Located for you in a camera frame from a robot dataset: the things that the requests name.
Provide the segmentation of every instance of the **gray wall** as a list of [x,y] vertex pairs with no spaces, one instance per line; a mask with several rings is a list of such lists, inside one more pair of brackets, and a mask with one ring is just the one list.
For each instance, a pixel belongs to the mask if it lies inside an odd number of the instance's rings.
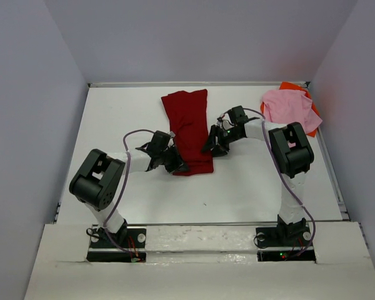
[[344,201],[375,265],[375,0],[359,0],[310,87]]
[[313,78],[356,0],[45,0],[88,82]]
[[24,297],[86,90],[43,0],[0,0],[0,300]]

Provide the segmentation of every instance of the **purple cable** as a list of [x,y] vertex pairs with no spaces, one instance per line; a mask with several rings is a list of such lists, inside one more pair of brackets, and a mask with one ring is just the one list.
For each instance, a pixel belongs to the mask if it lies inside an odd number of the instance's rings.
[[107,237],[109,238],[109,240],[111,241],[111,244],[113,244],[115,247],[117,247],[118,249],[124,251],[124,252],[127,252],[127,253],[130,253],[131,251],[129,250],[126,250],[124,249],[123,247],[121,247],[119,244],[117,244],[116,241],[114,241],[114,239],[111,237],[110,235],[110,232],[108,231],[108,229],[106,228],[107,227],[107,222],[111,219],[111,217],[113,216],[115,210],[117,209],[118,207],[118,204],[121,202],[121,198],[123,197],[123,194],[124,194],[124,191],[125,191],[125,188],[126,188],[126,183],[128,181],[128,176],[129,176],[129,170],[131,168],[131,154],[128,152],[128,145],[126,144],[126,138],[128,136],[130,136],[131,134],[134,134],[134,133],[140,133],[142,131],[145,131],[147,133],[153,133],[154,134],[154,131],[152,130],[148,130],[148,129],[138,129],[138,130],[134,130],[134,131],[131,131],[127,134],[124,135],[124,138],[122,139],[123,143],[124,143],[124,147],[125,147],[125,150],[126,150],[126,156],[127,156],[127,162],[126,162],[126,170],[125,170],[125,177],[124,177],[124,182],[122,184],[122,188],[121,188],[121,192],[119,193],[119,196],[118,196],[118,199],[117,199],[117,202],[115,203],[114,207],[112,208],[111,212],[109,213],[107,219],[104,221],[104,223],[102,224],[103,228],[104,228],[104,231],[106,232],[107,234]]
[[281,181],[284,185],[284,187],[287,189],[287,191],[289,191],[290,195],[292,195],[292,197],[297,201],[297,203],[302,206],[302,208],[304,209],[304,211],[306,212],[306,214],[309,216],[311,222],[312,222],[312,235],[311,235],[311,239],[308,241],[308,244],[305,248],[301,249],[299,252],[297,252],[295,255],[289,257],[289,259],[291,258],[295,258],[296,256],[299,256],[301,255],[305,250],[307,250],[309,248],[309,246],[313,243],[313,240],[314,240],[314,236],[315,236],[315,231],[316,231],[316,225],[315,225],[315,220],[313,218],[313,216],[310,214],[310,212],[307,210],[307,208],[304,206],[303,202],[300,200],[300,198],[297,197],[297,195],[294,193],[294,191],[288,186],[288,184],[286,183],[285,179],[283,178],[282,176],[282,173],[281,173],[281,170],[279,170],[279,166],[278,166],[278,162],[276,161],[276,158],[273,154],[273,151],[271,149],[271,145],[269,144],[269,141],[268,141],[268,138],[267,138],[267,132],[266,132],[266,129],[265,129],[265,116],[259,112],[259,111],[255,111],[254,109],[251,109],[251,108],[244,108],[244,110],[246,111],[252,111],[256,114],[259,114],[263,120],[262,120],[262,123],[261,123],[261,127],[262,127],[262,134],[264,135],[264,140],[265,140],[265,143],[267,145],[267,148],[268,148],[268,152],[269,154],[271,155],[271,158],[272,158],[272,161],[274,162],[274,165],[275,165],[275,168],[276,168],[276,171],[277,171],[277,174],[279,175],[279,178],[281,178]]

